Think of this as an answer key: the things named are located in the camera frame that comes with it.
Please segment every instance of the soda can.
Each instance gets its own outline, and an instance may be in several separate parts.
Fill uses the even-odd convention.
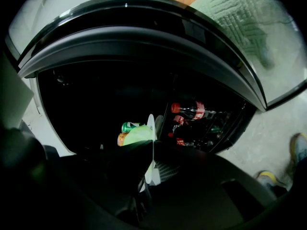
[[[129,133],[135,127],[139,127],[139,126],[142,126],[142,125],[143,124],[141,124],[141,123],[126,122],[126,123],[123,123],[123,125],[121,126],[121,132],[122,133]]]
[[[218,126],[214,126],[210,129],[209,133],[219,133],[221,131],[221,128]]]
[[[117,138],[117,144],[122,147],[124,145],[124,140],[128,133],[120,133]]]

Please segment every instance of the yellow shoe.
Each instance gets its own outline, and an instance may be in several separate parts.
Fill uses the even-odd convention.
[[[307,136],[305,134],[300,133],[292,137],[290,152],[291,158],[296,165],[304,158],[307,158]]]
[[[267,187],[268,189],[271,189],[274,186],[286,187],[286,185],[284,183],[280,182],[276,178],[276,176],[270,171],[259,172],[256,179],[261,185]]]

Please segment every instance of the red label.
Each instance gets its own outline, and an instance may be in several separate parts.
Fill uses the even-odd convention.
[[[173,119],[173,121],[179,123],[180,125],[183,125],[184,123],[184,117],[180,116],[180,115],[176,115]]]
[[[202,117],[205,115],[205,106],[202,102],[196,102],[196,114],[192,118],[193,120],[199,120],[202,119]]]
[[[181,138],[176,138],[177,145],[184,146],[184,140]]]

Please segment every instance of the red bottle cap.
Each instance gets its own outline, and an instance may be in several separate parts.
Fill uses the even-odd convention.
[[[171,107],[172,113],[180,113],[180,104],[179,103],[173,103]]]

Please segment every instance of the concrete floor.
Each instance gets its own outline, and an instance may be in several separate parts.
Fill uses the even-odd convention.
[[[266,113],[256,112],[238,142],[219,155],[251,176],[273,172],[288,187],[292,185],[290,139],[307,133],[307,92]]]

